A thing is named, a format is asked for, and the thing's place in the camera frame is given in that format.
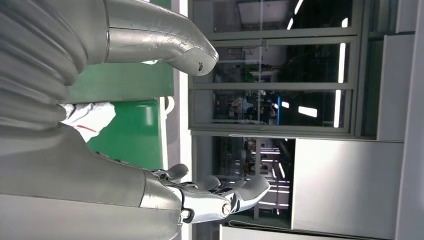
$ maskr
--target metal panel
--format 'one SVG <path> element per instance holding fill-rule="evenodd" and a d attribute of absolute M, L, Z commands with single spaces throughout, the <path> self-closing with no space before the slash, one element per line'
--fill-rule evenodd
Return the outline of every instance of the metal panel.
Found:
<path fill-rule="evenodd" d="M 211 41 L 216 48 L 219 47 L 247 47 L 268 45 L 320 45 L 320 44 L 340 44 L 355 41 L 354 36 L 334 36 L 334 37 L 303 37 L 303 38 L 281 38 L 281 39 L 253 39 L 253 40 L 225 40 Z"/>
<path fill-rule="evenodd" d="M 365 1 L 363 8 L 363 22 L 362 32 L 358 36 L 360 39 L 360 52 L 359 52 L 359 64 L 358 64 L 358 82 L 356 98 L 353 102 L 356 106 L 352 108 L 352 112 L 355 112 L 355 119 L 352 121 L 354 129 L 352 132 L 355 136 L 359 137 L 362 133 L 362 117 L 363 117 L 363 106 L 364 106 L 364 91 L 365 91 L 365 76 L 367 72 L 367 50 L 368 50 L 368 34 L 370 29 L 370 18 L 371 18 L 371 4 L 373 1 Z"/>
<path fill-rule="evenodd" d="M 355 81 L 332 82 L 261 82 L 261 83 L 193 83 L 196 90 L 352 90 Z"/>
<path fill-rule="evenodd" d="M 418 0 L 398 0 L 396 33 L 415 31 Z"/>
<path fill-rule="evenodd" d="M 385 36 L 378 110 L 378 141 L 405 139 L 414 35 Z"/>
<path fill-rule="evenodd" d="M 180 212 L 0 194 L 0 239 L 169 240 Z"/>
<path fill-rule="evenodd" d="M 298 139 L 293 228 L 394 239 L 403 147 Z"/>
<path fill-rule="evenodd" d="M 220 124 L 220 123 L 194 123 L 192 126 L 195 129 L 213 129 L 213 130 L 231 130 L 241 131 L 250 130 L 264 134 L 272 133 L 308 133 L 312 134 L 332 134 L 337 136 L 346 135 L 348 129 L 345 128 L 334 128 L 334 127 L 322 127 L 322 126 L 284 126 L 284 125 L 253 125 L 253 124 Z"/>
<path fill-rule="evenodd" d="M 424 239 L 424 2 L 419 1 L 411 71 L 397 240 Z"/>
<path fill-rule="evenodd" d="M 272 232 L 272 231 L 261 231 L 261 230 L 252 230 L 245 228 L 236 228 L 223 226 L 220 229 L 220 240 L 233 240 L 233 239 L 243 239 L 243 240 L 340 240 L 336 237 L 325 237 L 325 236 L 311 236 L 311 235 L 300 235 L 298 233 L 283 233 L 283 232 Z"/>

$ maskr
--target robotic finger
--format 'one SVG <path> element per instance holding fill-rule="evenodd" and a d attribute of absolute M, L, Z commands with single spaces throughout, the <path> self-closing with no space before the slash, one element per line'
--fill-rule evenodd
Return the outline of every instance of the robotic finger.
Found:
<path fill-rule="evenodd" d="M 255 206 L 268 192 L 268 181 L 257 176 L 249 181 L 238 181 L 233 187 L 219 188 L 215 176 L 209 176 L 201 184 L 183 182 L 176 184 L 156 175 L 159 181 L 175 193 L 181 200 L 181 221 L 184 223 L 203 223 L 222 220 L 230 214 L 239 213 Z"/>

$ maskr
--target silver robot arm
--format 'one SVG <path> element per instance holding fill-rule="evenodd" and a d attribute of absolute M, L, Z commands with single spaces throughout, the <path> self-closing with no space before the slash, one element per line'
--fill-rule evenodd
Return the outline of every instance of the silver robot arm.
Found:
<path fill-rule="evenodd" d="M 59 123 L 87 65 L 148 60 L 200 76 L 218 54 L 187 18 L 141 0 L 0 0 L 0 239 L 168 240 L 266 193 L 263 178 L 173 183 L 184 167 L 111 160 Z"/>

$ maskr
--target green wall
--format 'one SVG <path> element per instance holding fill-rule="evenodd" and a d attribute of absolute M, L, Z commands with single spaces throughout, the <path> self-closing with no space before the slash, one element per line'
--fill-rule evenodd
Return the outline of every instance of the green wall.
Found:
<path fill-rule="evenodd" d="M 95 152 L 145 169 L 162 167 L 158 101 L 115 102 L 116 116 L 88 142 Z"/>

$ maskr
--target equipment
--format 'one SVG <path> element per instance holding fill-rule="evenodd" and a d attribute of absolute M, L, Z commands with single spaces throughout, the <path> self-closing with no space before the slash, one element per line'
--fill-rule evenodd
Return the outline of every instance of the equipment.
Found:
<path fill-rule="evenodd" d="M 110 160 L 58 123 L 57 102 L 86 65 L 160 60 L 209 73 L 218 54 L 187 18 L 141 0 L 0 0 L 0 41 L 0 239 L 168 240 L 269 189 L 261 177 L 235 189 L 176 184 L 184 166 Z"/>

